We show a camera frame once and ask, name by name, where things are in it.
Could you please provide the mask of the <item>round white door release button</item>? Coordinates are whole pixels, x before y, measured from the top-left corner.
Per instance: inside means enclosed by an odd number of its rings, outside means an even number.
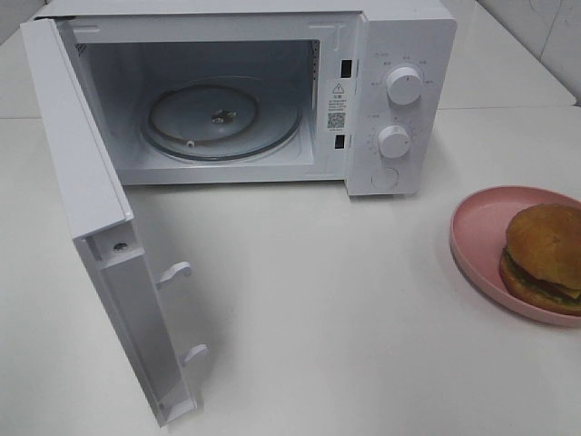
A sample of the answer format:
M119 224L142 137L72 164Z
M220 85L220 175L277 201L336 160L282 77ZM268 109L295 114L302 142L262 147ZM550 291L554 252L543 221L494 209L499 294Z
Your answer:
M371 175L371 185L382 192L393 190L398 183L399 172L394 168L379 168Z

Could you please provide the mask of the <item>burger with sesame-free bun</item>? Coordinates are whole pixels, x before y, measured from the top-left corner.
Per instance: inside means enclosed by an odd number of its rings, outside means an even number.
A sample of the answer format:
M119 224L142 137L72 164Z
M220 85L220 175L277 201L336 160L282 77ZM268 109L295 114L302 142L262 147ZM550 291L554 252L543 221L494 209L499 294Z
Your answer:
M537 308L580 315L580 210L542 203L506 229L499 275L508 292Z

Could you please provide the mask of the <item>glass microwave turntable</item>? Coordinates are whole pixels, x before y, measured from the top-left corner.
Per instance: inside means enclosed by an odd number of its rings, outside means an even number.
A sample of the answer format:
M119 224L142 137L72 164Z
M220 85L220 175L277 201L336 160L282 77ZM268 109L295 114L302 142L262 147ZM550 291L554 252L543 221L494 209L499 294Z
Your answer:
M291 139L300 126L301 106L284 82L214 76L157 96L142 132L153 147L175 158L235 161Z

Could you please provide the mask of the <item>white microwave oven body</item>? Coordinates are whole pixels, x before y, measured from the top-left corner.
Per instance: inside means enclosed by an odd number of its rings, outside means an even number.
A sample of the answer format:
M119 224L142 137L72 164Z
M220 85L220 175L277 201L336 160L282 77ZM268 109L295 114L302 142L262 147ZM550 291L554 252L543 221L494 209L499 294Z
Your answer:
M457 30L439 1L53 1L30 21L42 18L73 32L77 75L121 185L341 181L351 196L419 188ZM423 86L398 105L386 78L403 65L419 69ZM302 101L296 133L227 162L153 147L142 132L149 104L214 76L286 83ZM394 124L410 148L388 159L378 134ZM385 167L399 183L382 192L371 175Z

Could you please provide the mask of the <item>white microwave knob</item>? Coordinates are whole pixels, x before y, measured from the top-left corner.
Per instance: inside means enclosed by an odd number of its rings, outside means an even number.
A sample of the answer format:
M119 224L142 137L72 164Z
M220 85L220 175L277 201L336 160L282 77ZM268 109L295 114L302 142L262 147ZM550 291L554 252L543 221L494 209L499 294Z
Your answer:
M414 66L399 66L388 74L386 86L389 100L392 103L398 105L412 104L421 96L422 74Z
M378 134L378 148L380 154L388 159L398 159L405 155L410 148L410 135L401 125L390 125Z

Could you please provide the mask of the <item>white microwave door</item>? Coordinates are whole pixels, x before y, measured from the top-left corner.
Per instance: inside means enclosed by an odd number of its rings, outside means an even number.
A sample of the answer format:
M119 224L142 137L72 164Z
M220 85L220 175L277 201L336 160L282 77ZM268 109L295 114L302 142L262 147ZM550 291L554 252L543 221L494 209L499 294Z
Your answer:
M198 404L183 369L207 351L173 347L160 292L189 276L187 262L154 277L133 211L77 72L73 32L51 18L22 24L46 138L71 238L160 426Z

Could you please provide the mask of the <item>pink round plate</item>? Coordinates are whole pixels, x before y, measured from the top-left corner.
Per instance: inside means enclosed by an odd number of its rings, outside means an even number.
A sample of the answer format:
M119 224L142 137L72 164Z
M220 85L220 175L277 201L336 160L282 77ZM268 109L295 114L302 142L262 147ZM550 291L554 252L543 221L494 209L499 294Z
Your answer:
M450 251L467 280L494 302L537 322L578 328L578 316L550 312L518 299L499 275L509 221L518 212L541 203L580 207L578 200L536 187L495 186L469 195L452 214Z

